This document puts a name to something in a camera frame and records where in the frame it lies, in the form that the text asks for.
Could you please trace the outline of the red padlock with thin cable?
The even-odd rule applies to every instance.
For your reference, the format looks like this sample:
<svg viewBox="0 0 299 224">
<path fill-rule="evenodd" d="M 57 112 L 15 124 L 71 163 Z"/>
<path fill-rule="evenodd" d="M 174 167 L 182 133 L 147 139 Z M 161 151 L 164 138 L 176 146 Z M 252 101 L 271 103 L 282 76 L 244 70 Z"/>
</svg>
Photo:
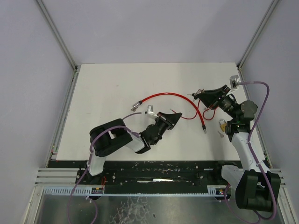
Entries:
<svg viewBox="0 0 299 224">
<path fill-rule="evenodd" d="M 215 117 L 215 113 L 216 113 L 216 109 L 215 110 L 212 110 L 210 108 L 207 108 L 203 111 L 202 113 L 202 117 L 204 120 L 206 121 L 211 121 L 214 119 Z"/>
</svg>

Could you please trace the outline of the brass padlock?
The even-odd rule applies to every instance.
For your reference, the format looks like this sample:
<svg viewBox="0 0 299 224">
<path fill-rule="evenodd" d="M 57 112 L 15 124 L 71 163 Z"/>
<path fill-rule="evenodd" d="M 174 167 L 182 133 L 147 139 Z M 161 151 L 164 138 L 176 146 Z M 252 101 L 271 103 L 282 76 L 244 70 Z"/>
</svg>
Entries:
<svg viewBox="0 0 299 224">
<path fill-rule="evenodd" d="M 226 130 L 226 126 L 227 126 L 227 122 L 226 122 L 226 120 L 224 120 L 224 119 L 220 119 L 220 120 L 219 120 L 219 126 L 220 126 L 220 129 L 221 129 L 223 132 L 225 132 L 225 130 Z"/>
</svg>

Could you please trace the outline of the thick red cable lock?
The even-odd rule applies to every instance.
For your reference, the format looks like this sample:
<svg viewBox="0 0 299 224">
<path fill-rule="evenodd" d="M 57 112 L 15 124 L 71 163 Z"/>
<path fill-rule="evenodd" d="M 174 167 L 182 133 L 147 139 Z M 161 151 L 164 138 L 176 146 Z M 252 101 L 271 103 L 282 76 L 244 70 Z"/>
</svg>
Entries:
<svg viewBox="0 0 299 224">
<path fill-rule="evenodd" d="M 131 111 L 135 112 L 138 107 L 140 105 L 142 105 L 145 101 L 147 100 L 150 100 L 152 98 L 156 98 L 156 97 L 159 97 L 159 96 L 174 96 L 174 97 L 178 97 L 178 98 L 181 98 L 181 99 L 184 99 L 185 101 L 187 101 L 188 103 L 191 104 L 191 106 L 193 106 L 193 108 L 196 110 L 196 114 L 195 114 L 195 117 L 198 115 L 199 116 L 199 119 L 201 121 L 201 124 L 202 124 L 202 129 L 204 131 L 204 134 L 207 133 L 207 130 L 206 130 L 206 125 L 205 125 L 205 122 L 204 122 L 204 118 L 203 118 L 203 115 L 202 113 L 199 111 L 199 105 L 195 105 L 190 99 L 188 99 L 187 97 L 183 96 L 183 95 L 180 95 L 180 94 L 177 94 L 177 93 L 172 93 L 172 92 L 162 92 L 162 93 L 156 93 L 156 94 L 153 94 L 153 95 L 150 95 L 142 100 L 139 100 L 137 101 L 135 104 L 132 105 L 132 108 L 131 108 Z"/>
</svg>

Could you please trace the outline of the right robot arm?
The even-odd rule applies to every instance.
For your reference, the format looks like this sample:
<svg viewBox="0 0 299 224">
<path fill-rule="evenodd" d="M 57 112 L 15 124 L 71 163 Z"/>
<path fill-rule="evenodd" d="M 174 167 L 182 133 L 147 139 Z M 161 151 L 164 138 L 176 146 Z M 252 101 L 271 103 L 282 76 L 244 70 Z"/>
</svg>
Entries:
<svg viewBox="0 0 299 224">
<path fill-rule="evenodd" d="M 227 121 L 225 133 L 239 155 L 243 170 L 224 165 L 221 176 L 235 190 L 238 208 L 275 212 L 281 180 L 255 153 L 252 140 L 254 126 L 251 122 L 258 106 L 250 100 L 237 103 L 230 97 L 231 91 L 224 85 L 215 90 L 198 90 L 192 96 L 209 109 L 220 108 L 232 118 Z"/>
</svg>

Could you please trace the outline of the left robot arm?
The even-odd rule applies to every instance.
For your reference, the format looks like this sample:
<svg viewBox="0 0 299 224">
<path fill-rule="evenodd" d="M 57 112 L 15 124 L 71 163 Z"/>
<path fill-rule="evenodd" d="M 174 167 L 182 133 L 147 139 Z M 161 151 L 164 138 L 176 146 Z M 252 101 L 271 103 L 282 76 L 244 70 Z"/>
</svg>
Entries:
<svg viewBox="0 0 299 224">
<path fill-rule="evenodd" d="M 88 173 L 91 176 L 99 175 L 104 170 L 107 156 L 127 147 L 136 154 L 143 154 L 156 145 L 163 138 L 167 130 L 175 127 L 182 117 L 182 113 L 146 112 L 155 123 L 150 124 L 140 132 L 129 129 L 124 119 L 115 119 L 103 125 L 93 128 L 90 132 L 90 156 L 86 162 Z"/>
</svg>

